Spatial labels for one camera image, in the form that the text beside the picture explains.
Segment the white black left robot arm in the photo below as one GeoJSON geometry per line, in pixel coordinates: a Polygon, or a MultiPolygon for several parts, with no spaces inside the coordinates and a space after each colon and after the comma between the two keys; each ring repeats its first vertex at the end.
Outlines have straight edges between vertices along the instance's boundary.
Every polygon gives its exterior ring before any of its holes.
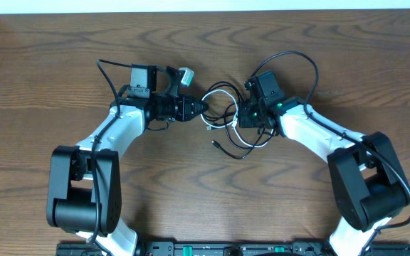
{"type": "Polygon", "coordinates": [[[192,95],[118,94],[103,123],[51,155],[46,219],[106,255],[134,255],[138,235],[121,219],[120,159],[154,120],[188,122],[209,108],[192,95]]]}

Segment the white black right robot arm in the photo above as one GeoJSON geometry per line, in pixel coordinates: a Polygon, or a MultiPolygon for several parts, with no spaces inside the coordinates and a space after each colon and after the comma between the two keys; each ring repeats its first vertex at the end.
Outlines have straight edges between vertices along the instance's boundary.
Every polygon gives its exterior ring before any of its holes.
{"type": "Polygon", "coordinates": [[[328,242],[334,255],[362,255],[407,206],[410,185],[390,139],[354,132],[318,114],[297,97],[261,97],[238,106],[240,127],[268,128],[296,141],[328,165],[341,219],[328,242]]]}

